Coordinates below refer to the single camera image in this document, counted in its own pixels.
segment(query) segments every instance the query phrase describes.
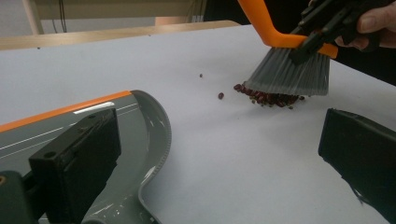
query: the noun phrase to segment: broom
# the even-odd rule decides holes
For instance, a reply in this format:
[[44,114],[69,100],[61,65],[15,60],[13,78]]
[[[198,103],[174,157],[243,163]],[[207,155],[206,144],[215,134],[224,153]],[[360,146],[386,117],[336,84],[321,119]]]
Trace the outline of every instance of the broom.
[[244,86],[268,93],[326,95],[330,58],[336,57],[338,48],[324,44],[304,62],[298,62],[298,58],[293,60],[290,53],[304,43],[306,36],[278,32],[263,0],[238,2],[264,44],[272,47]]

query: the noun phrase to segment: finger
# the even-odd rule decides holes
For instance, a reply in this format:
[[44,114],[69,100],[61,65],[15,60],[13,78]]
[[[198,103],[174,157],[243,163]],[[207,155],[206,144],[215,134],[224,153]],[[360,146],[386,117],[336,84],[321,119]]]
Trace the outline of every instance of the finger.
[[389,30],[381,31],[380,47],[396,49],[396,33]]
[[358,20],[358,32],[367,34],[384,28],[396,29],[396,2],[387,7],[374,8]]

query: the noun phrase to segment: orange broom handle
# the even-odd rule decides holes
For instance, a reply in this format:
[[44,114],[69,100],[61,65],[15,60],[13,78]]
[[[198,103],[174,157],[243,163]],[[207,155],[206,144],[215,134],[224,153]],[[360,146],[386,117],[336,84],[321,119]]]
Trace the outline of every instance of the orange broom handle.
[[[238,0],[238,2],[265,45],[274,48],[296,49],[306,40],[304,35],[280,33],[273,25],[267,5],[263,0]],[[324,44],[318,52],[334,59],[337,56],[338,48],[331,44]]]

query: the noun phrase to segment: black plastic part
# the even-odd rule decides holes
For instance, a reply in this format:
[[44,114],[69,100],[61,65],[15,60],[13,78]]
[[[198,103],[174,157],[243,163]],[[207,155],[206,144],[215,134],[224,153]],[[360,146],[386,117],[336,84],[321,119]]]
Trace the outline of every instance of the black plastic part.
[[115,109],[89,115],[30,159],[51,223],[80,223],[120,155]]
[[38,223],[23,187],[22,177],[14,171],[0,172],[0,223]]
[[329,109],[318,154],[362,203],[396,223],[396,132],[362,116]]

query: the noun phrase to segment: hand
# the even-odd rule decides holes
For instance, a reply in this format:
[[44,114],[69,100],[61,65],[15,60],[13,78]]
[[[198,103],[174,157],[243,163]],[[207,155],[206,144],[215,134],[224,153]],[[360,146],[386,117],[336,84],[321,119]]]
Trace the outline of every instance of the hand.
[[[358,20],[357,30],[361,34],[380,31],[380,47],[396,49],[396,2],[387,7],[374,8],[365,12]],[[342,47],[365,49],[369,40],[363,35],[358,36],[349,45],[344,45],[342,37],[335,39]]]

